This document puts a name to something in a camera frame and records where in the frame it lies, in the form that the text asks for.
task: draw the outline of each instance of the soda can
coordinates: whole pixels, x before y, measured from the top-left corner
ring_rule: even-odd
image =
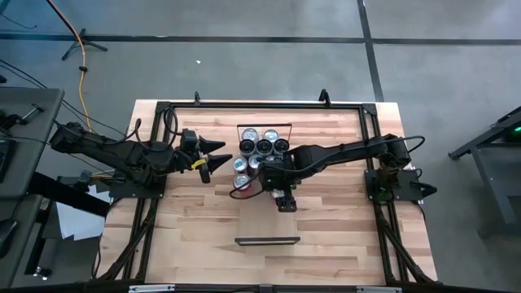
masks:
[[[251,139],[244,139],[239,143],[239,150],[241,151],[241,156],[247,159],[250,155],[255,154],[255,142]]]
[[[273,129],[266,130],[266,132],[264,133],[264,139],[267,139],[271,143],[276,142],[278,139],[277,130],[273,130]]]
[[[241,140],[244,139],[251,139],[253,142],[259,141],[259,134],[257,131],[253,128],[248,128],[243,131],[243,134],[241,135]]]
[[[289,149],[290,149],[290,143],[284,138],[279,138],[274,143],[274,155],[282,155]]]
[[[257,143],[257,154],[261,155],[263,158],[271,155],[274,149],[273,143],[269,142],[267,139],[261,139]]]
[[[259,164],[261,164],[262,156],[261,155],[252,155],[250,159],[247,160],[247,164],[249,166],[250,176],[255,176],[259,172]]]
[[[235,173],[245,173],[247,170],[247,161],[243,157],[235,159],[234,162]]]
[[[250,177],[246,174],[237,174],[234,178],[234,188],[239,188],[250,181]],[[239,191],[245,191],[250,187],[251,183],[241,187]]]

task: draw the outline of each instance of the gray floor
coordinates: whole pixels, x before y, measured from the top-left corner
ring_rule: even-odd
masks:
[[[361,36],[355,0],[55,2],[77,28],[92,33]],[[373,37],[521,37],[517,29],[521,2],[516,0],[366,0],[366,7]],[[14,0],[5,13],[27,25],[37,24],[39,33],[67,32],[44,2]],[[0,18],[0,30],[19,29]],[[92,117],[121,130],[129,122],[135,99],[191,98],[195,90],[203,98],[314,100],[320,89],[327,88],[334,100],[374,101],[363,45],[101,45],[109,51],[87,52],[85,99]],[[0,41],[0,58],[49,87],[65,89],[65,98],[79,107],[81,55],[77,52],[65,62],[59,59],[69,46],[69,42]],[[424,181],[439,188],[425,206],[439,279],[451,285],[521,291],[520,241],[478,237],[476,229],[496,216],[493,202],[484,193],[472,159],[453,162],[446,155],[519,106],[521,47],[376,46],[375,54],[385,100],[399,103],[407,134],[427,138],[414,152],[414,164],[423,169]],[[8,72],[0,73],[11,78],[10,85],[28,86]],[[74,119],[64,109],[59,114],[60,121]],[[116,135],[102,127],[97,130]],[[46,150],[38,168],[57,176],[90,167]],[[48,248],[51,256],[45,261],[55,275],[46,283],[86,280],[95,241],[63,245]],[[78,249],[85,252],[81,260],[75,257]]]

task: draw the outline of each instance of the can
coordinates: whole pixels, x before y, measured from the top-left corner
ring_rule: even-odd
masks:
[[[244,139],[239,143],[239,150],[241,151],[241,156],[247,159],[250,155],[255,154],[255,142],[251,139]]]
[[[257,131],[253,128],[248,128],[243,131],[243,134],[241,135],[241,140],[244,139],[251,139],[253,142],[259,141],[259,134]]]
[[[248,159],[247,164],[249,166],[248,171],[250,173],[250,176],[257,175],[257,173],[259,172],[259,164],[261,164],[261,161],[262,156],[258,154],[252,155],[250,159]]]
[[[237,174],[234,178],[234,188],[239,188],[246,184],[248,181],[250,181],[250,177],[246,174]],[[241,187],[239,191],[245,191],[250,187],[251,183],[248,183],[247,185]]]
[[[282,155],[289,149],[290,149],[290,143],[284,138],[279,138],[274,143],[274,155]]]
[[[243,157],[239,157],[234,161],[235,173],[244,173],[247,169],[247,161]]]
[[[264,133],[264,139],[267,139],[269,142],[274,143],[278,139],[278,132],[277,130],[266,130]]]
[[[262,155],[263,158],[271,155],[274,149],[273,143],[269,142],[267,139],[261,139],[257,143],[257,154]]]

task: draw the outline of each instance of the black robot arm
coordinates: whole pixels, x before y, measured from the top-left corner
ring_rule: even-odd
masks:
[[[184,129],[180,145],[165,142],[116,141],[85,131],[78,123],[59,125],[50,139],[51,148],[68,154],[83,154],[121,171],[125,180],[136,186],[149,186],[157,177],[169,173],[198,169],[201,180],[210,182],[210,174],[231,158],[231,155],[209,155],[224,142],[197,138],[194,131]]]
[[[355,160],[378,159],[378,184],[390,188],[398,182],[398,173],[408,163],[410,156],[405,145],[408,138],[388,134],[371,138],[366,142],[353,142],[338,146],[299,146],[287,151],[279,160],[263,160],[259,168],[259,180],[264,191],[274,191],[280,212],[296,211],[291,190],[301,180],[323,171],[327,166]]]

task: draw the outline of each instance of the butcher block tabletop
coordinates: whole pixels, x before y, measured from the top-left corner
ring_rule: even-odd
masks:
[[[129,131],[141,118],[142,140],[150,135],[157,102],[136,101]],[[397,104],[376,105],[382,135],[404,136]],[[305,144],[328,147],[361,140],[358,113],[353,110],[202,107],[175,111],[179,129],[188,128],[203,138],[226,142],[213,154],[239,155],[240,124],[292,124],[291,148]],[[209,184],[200,181],[197,171],[168,175],[155,219],[146,282],[385,284],[374,209],[365,194],[364,160],[330,166],[304,179],[293,190],[297,212],[279,217],[276,205],[265,202],[271,200],[267,194],[248,200],[229,197],[234,178],[232,163],[230,160],[214,172]],[[122,199],[107,215],[98,275],[110,267],[128,243],[136,203],[136,199]],[[244,211],[252,207],[256,212],[248,218]],[[396,214],[405,248],[426,275],[436,279],[421,210],[412,203],[396,202]],[[244,226],[241,221],[250,221],[250,226],[258,223],[288,227],[284,229],[295,234],[288,236],[300,236],[301,240],[295,245],[241,247],[234,241],[245,233],[240,229]],[[392,248],[389,251],[397,277],[396,254]],[[141,246],[136,252],[134,273],[140,253]]]

